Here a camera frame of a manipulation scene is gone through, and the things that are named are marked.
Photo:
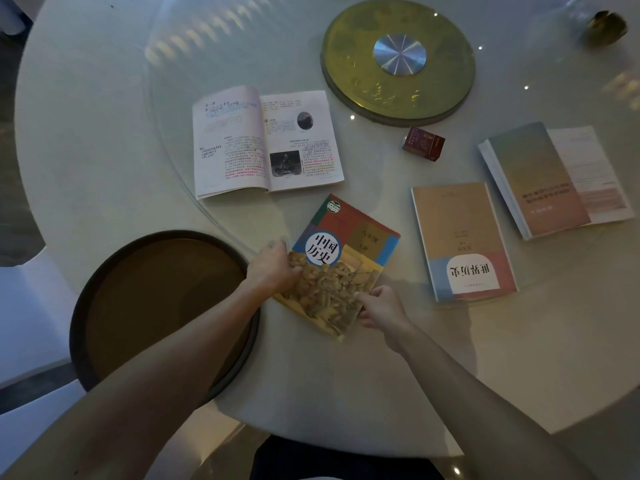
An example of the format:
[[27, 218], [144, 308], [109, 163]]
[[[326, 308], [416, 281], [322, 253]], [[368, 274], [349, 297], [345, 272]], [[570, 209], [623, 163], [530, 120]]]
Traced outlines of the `white chair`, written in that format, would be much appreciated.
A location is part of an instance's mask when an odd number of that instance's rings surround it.
[[84, 396], [68, 345], [76, 302], [47, 247], [0, 267], [0, 473]]

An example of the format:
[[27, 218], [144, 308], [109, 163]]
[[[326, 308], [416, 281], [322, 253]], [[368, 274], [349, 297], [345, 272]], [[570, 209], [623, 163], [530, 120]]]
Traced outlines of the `glass lazy susan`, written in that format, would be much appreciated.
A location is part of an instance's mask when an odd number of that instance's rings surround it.
[[[148, 44], [149, 99], [165, 152], [196, 208], [226, 237], [254, 250], [292, 240], [329, 192], [398, 231], [383, 279], [434, 303], [410, 188], [486, 182], [520, 293], [568, 298], [597, 314], [640, 314], [640, 0], [409, 0], [446, 16], [471, 44], [476, 79], [450, 117], [428, 126], [446, 138], [439, 162], [401, 149], [405, 128], [357, 114], [321, 72], [324, 33], [365, 0], [162, 0]], [[588, 21], [608, 10], [628, 32], [586, 43]], [[262, 94], [325, 90], [345, 181], [272, 195], [242, 190], [197, 200], [191, 108], [238, 85]], [[636, 211], [631, 222], [593, 225], [524, 242], [477, 145], [527, 123], [592, 126]]]

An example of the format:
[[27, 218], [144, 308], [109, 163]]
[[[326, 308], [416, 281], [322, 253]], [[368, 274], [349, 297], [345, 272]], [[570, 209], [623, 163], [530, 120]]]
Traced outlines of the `person's right hand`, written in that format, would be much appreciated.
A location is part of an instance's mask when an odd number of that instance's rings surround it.
[[415, 326], [407, 316], [397, 293], [382, 285], [370, 293], [357, 292], [355, 300], [361, 305], [358, 320], [366, 328], [379, 330], [391, 350], [403, 355], [404, 343], [411, 338]]

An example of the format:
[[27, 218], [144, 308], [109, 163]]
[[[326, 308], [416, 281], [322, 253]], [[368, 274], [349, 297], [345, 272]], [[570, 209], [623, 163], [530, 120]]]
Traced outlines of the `person's left forearm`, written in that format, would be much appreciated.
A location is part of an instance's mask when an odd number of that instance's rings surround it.
[[287, 288], [246, 279], [135, 356], [55, 421], [0, 480], [143, 480], [201, 404], [261, 304]]

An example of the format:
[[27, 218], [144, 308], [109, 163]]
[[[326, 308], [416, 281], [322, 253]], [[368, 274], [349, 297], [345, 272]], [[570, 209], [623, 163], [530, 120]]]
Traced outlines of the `round dark brown tray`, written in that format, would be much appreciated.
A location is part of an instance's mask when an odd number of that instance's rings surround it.
[[86, 282], [70, 321], [84, 391], [227, 298], [247, 269], [233, 246], [193, 230], [151, 233], [114, 252]]

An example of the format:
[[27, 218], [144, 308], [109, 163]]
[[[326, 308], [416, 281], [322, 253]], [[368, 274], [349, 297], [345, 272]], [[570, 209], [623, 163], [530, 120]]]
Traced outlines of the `person's right forearm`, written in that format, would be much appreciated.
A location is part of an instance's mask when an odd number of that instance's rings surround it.
[[597, 480], [544, 428], [485, 386], [409, 321], [385, 328], [483, 480]]

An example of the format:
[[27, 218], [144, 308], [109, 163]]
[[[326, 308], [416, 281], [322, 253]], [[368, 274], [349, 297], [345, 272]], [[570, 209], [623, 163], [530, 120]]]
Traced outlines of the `colourful history textbook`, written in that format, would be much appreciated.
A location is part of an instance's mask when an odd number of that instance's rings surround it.
[[400, 238], [329, 194], [289, 252], [299, 279], [274, 299], [341, 342], [362, 307], [355, 294], [374, 288]]

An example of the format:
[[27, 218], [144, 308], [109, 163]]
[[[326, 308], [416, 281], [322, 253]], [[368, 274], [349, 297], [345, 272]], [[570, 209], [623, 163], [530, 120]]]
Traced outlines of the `thick gradient cover book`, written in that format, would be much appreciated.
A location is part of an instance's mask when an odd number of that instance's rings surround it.
[[592, 126], [529, 123], [478, 149], [524, 241], [635, 217]]

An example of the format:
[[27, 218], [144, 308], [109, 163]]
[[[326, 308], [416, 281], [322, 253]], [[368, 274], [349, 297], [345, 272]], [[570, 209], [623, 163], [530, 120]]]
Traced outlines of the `person's dark clothing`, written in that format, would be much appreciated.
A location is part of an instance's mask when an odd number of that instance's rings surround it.
[[271, 435], [256, 450], [250, 480], [444, 480], [430, 460], [336, 451]]

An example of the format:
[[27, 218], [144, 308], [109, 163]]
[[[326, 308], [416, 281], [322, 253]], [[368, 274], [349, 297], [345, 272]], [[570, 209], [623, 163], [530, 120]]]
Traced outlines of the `brass turntable disc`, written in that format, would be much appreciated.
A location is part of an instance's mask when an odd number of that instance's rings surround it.
[[324, 33], [321, 69], [346, 106], [392, 127], [450, 117], [476, 79], [464, 33], [446, 16], [409, 0], [365, 0], [343, 10]]

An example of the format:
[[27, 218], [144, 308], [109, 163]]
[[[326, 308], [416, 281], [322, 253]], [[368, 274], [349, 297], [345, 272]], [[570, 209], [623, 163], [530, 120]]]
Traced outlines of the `small red box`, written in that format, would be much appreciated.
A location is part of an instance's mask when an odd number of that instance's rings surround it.
[[401, 149], [428, 161], [436, 162], [442, 154], [444, 144], [444, 137], [412, 126], [408, 129]]

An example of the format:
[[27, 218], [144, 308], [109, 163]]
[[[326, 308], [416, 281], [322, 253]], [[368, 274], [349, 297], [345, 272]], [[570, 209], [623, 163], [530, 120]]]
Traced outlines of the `open textbook with highlights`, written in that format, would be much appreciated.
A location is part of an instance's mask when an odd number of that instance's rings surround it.
[[261, 96], [256, 88], [237, 86], [199, 99], [192, 117], [197, 200], [345, 179], [324, 90]]

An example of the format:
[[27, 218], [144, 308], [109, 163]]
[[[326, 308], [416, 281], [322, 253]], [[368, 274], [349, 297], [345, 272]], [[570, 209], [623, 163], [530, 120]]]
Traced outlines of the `small brass cup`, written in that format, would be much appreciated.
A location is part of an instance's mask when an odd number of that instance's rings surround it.
[[584, 32], [586, 43], [592, 47], [605, 47], [620, 40], [628, 32], [628, 24], [618, 13], [598, 11]]

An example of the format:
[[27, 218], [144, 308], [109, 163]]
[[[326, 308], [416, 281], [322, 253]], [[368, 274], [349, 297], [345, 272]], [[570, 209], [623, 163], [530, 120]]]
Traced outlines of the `tan and blue textbook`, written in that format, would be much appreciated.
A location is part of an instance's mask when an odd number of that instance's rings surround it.
[[484, 182], [413, 187], [411, 194], [438, 303], [468, 303], [517, 293]]

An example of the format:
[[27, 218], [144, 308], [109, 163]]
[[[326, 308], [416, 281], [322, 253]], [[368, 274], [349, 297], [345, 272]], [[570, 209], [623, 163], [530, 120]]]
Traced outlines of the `person's left hand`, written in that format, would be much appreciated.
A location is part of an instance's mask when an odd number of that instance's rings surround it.
[[283, 240], [268, 243], [247, 268], [247, 286], [263, 299], [286, 291], [302, 274], [301, 266], [292, 266]]

